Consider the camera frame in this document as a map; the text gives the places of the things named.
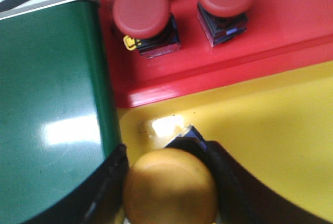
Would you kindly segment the black tapered right gripper right finger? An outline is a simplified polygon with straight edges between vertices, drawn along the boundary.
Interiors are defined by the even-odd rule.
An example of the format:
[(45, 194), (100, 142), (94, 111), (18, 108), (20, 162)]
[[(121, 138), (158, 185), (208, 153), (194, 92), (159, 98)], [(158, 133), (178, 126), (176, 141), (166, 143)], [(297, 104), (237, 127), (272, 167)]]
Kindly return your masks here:
[(268, 188), (218, 142), (207, 141), (206, 154), (217, 180), (221, 223), (326, 223)]

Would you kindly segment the black tapered right gripper left finger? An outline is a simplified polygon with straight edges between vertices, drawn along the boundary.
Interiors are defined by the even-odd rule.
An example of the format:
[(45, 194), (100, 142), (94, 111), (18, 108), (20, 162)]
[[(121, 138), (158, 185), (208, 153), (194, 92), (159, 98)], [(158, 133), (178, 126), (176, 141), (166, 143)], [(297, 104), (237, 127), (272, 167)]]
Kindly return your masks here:
[(115, 216), (128, 169), (126, 145), (121, 143), (77, 188), (26, 223), (92, 223), (104, 200), (111, 204), (109, 214)]

